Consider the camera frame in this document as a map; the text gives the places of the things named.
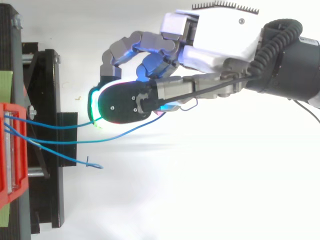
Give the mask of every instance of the blue wire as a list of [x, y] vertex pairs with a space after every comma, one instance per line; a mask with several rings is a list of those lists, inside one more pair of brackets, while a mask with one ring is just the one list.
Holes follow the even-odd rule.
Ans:
[[34, 141], [32, 141], [31, 139], [29, 139], [29, 137], [26, 137], [26, 136], [21, 135], [17, 130], [15, 130], [15, 129], [14, 129], [13, 127], [11, 127], [9, 124], [6, 124], [6, 123], [5, 123], [4, 125], [5, 125], [8, 129], [11, 130], [11, 131], [5, 130], [6, 133], [9, 133], [9, 134], [13, 134], [13, 135], [15, 135], [15, 136], [18, 136], [18, 137], [26, 140], [28, 143], [30, 143], [30, 144], [32, 144], [32, 145], [35, 145], [35, 146], [37, 146], [37, 147], [39, 147], [39, 148], [41, 148], [41, 149], [43, 149], [43, 150], [46, 150], [46, 151], [49, 152], [49, 153], [52, 153], [52, 154], [54, 154], [54, 155], [57, 155], [58, 157], [64, 158], [64, 159], [66, 159], [66, 160], [69, 160], [69, 161], [72, 161], [72, 162], [75, 162], [75, 163], [78, 163], [78, 164], [84, 164], [84, 165], [86, 165], [87, 167], [89, 166], [89, 167], [93, 167], [93, 168], [96, 168], [96, 169], [103, 169], [103, 168], [104, 168], [104, 167], [101, 166], [100, 164], [97, 164], [97, 163], [88, 163], [88, 162], [84, 162], [84, 161], [79, 161], [79, 160], [74, 159], [74, 158], [72, 158], [72, 157], [63, 155], [63, 154], [61, 154], [61, 153], [59, 153], [59, 152], [56, 152], [56, 151], [54, 151], [54, 150], [52, 150], [52, 149], [50, 149], [50, 148], [47, 148], [47, 147], [45, 147], [45, 146], [42, 146], [41, 144], [39, 144], [39, 143], [37, 143], [37, 142], [34, 142]]
[[111, 140], [114, 140], [114, 139], [118, 139], [118, 138], [121, 138], [129, 133], [132, 133], [133, 131], [137, 130], [137, 129], [140, 129], [146, 125], [149, 125], [149, 124], [152, 124], [154, 123], [155, 121], [159, 120], [160, 118], [162, 118], [166, 113], [164, 112], [161, 116], [153, 119], [152, 121], [149, 121], [149, 122], [146, 122], [142, 125], [139, 125], [139, 126], [136, 126], [135, 128], [129, 130], [129, 131], [126, 131], [124, 133], [121, 133], [120, 135], [118, 136], [114, 136], [114, 137], [110, 137], [110, 138], [106, 138], [106, 139], [100, 139], [100, 140], [91, 140], [91, 141], [46, 141], [46, 140], [39, 140], [39, 139], [36, 139], [36, 138], [31, 138], [31, 137], [28, 137], [31, 141], [34, 141], [36, 143], [41, 143], [41, 144], [55, 144], [55, 145], [71, 145], [71, 144], [94, 144], [94, 143], [102, 143], [102, 142], [107, 142], [107, 141], [111, 141]]
[[41, 126], [41, 127], [45, 127], [48, 129], [57, 129], [57, 130], [64, 130], [64, 129], [77, 129], [77, 128], [81, 128], [90, 124], [94, 124], [96, 121], [102, 119], [102, 117], [97, 118], [96, 120], [87, 122], [87, 123], [83, 123], [80, 125], [71, 125], [71, 126], [52, 126], [52, 125], [48, 125], [48, 124], [44, 124], [44, 123], [40, 123], [40, 122], [36, 122], [36, 121], [31, 121], [31, 120], [26, 120], [23, 118], [19, 118], [19, 117], [15, 117], [15, 116], [8, 116], [8, 115], [4, 115], [5, 118], [7, 119], [13, 119], [13, 120], [18, 120], [21, 122], [25, 122], [27, 124], [33, 124], [33, 125], [37, 125], [37, 126]]

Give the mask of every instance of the coiled black cable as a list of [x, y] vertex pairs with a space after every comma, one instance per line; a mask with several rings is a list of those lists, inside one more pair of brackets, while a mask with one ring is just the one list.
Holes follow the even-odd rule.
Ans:
[[267, 23], [265, 28], [281, 30], [272, 40], [265, 44], [250, 63], [247, 73], [261, 76], [271, 60], [301, 35], [302, 24], [294, 19], [279, 19]]

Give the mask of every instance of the black cable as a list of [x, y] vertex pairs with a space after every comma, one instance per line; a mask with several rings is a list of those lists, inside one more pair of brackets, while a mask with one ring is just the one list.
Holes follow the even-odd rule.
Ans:
[[261, 76], [272, 59], [287, 46], [296, 41], [302, 33], [303, 27], [294, 19], [279, 19], [267, 23], [264, 28], [280, 30], [267, 44], [257, 52], [250, 63], [247, 72], [251, 76]]
[[260, 77], [258, 77], [258, 76], [237, 78], [237, 79], [226, 81], [226, 82], [220, 83], [218, 85], [215, 85], [215, 86], [212, 86], [212, 87], [208, 87], [208, 88], [205, 88], [205, 89], [202, 89], [202, 90], [199, 90], [199, 91], [194, 91], [194, 92], [191, 92], [191, 93], [187, 93], [187, 94], [184, 94], [184, 95], [171, 97], [171, 98], [168, 98], [168, 99], [161, 99], [161, 100], [158, 101], [158, 105], [159, 106], [163, 106], [165, 104], [172, 103], [172, 102], [175, 102], [175, 101], [179, 101], [179, 100], [182, 100], [182, 99], [194, 98], [194, 97], [202, 95], [202, 94], [206, 94], [206, 93], [210, 93], [212, 91], [218, 90], [218, 89], [222, 89], [222, 88], [224, 88], [226, 86], [229, 86], [229, 85], [232, 85], [232, 84], [237, 84], [237, 83], [241, 83], [241, 82], [245, 82], [245, 81], [254, 81], [254, 80], [257, 80], [259, 78]]
[[260, 79], [273, 58], [276, 57], [280, 52], [282, 52], [287, 46], [296, 41], [303, 31], [302, 24], [294, 19], [279, 19], [271, 21], [264, 27], [276, 29], [280, 32], [276, 36], [274, 36], [267, 44], [263, 45], [263, 47], [259, 49], [254, 57], [254, 60], [250, 63], [247, 69], [249, 77], [234, 79], [213, 87], [168, 98], [165, 100], [161, 99], [157, 102], [157, 107], [182, 99], [194, 98], [198, 95], [206, 94], [232, 84]]
[[184, 111], [184, 112], [188, 112], [190, 111], [191, 109], [194, 109], [196, 106], [198, 106], [198, 98], [195, 99], [196, 100], [196, 104], [188, 109], [183, 109], [182, 107], [180, 107], [181, 111]]
[[306, 108], [305, 106], [303, 106], [300, 102], [298, 102], [297, 100], [293, 100], [296, 104], [298, 104], [301, 108], [303, 108], [304, 110], [306, 110], [308, 113], [310, 113], [320, 124], [320, 120], [319, 118], [312, 112], [310, 111], [308, 108]]

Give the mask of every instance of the red clamp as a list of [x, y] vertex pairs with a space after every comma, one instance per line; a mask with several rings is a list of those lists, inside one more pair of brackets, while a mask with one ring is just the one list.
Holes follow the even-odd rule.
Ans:
[[27, 142], [5, 132], [5, 123], [21, 135], [27, 135], [27, 125], [5, 115], [26, 119], [26, 109], [20, 105], [0, 103], [0, 209], [20, 197], [29, 187]]

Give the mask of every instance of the serrated edge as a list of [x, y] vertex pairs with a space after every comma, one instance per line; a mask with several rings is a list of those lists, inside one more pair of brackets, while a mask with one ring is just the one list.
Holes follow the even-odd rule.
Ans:
[[252, 13], [252, 14], [256, 14], [258, 15], [259, 14], [259, 9], [257, 8], [253, 8], [253, 7], [247, 7], [247, 6], [244, 6], [244, 5], [238, 5], [236, 7], [237, 10], [239, 11], [243, 11], [243, 12], [247, 12], [247, 13]]
[[247, 7], [244, 5], [237, 5], [235, 2], [231, 2], [231, 1], [215, 0], [212, 2], [192, 4], [192, 10], [209, 9], [209, 8], [215, 8], [215, 7], [231, 8], [231, 9], [236, 9], [239, 11], [256, 14], [256, 15], [258, 15], [260, 11], [258, 8]]

